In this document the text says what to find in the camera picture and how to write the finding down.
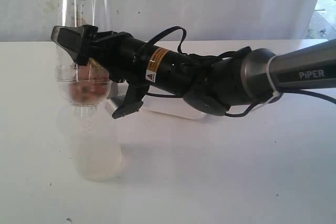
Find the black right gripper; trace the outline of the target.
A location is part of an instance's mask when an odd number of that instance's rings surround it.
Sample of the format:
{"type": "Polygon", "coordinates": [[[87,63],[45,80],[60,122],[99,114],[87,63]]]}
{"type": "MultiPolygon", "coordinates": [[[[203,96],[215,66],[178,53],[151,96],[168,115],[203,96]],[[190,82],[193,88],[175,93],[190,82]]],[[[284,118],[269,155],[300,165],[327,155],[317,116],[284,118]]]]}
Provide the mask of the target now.
{"type": "Polygon", "coordinates": [[[144,77],[147,41],[126,32],[98,33],[98,27],[91,25],[54,26],[51,40],[64,49],[74,63],[87,65],[91,50],[93,59],[108,71],[110,80],[149,89],[144,77]]]}

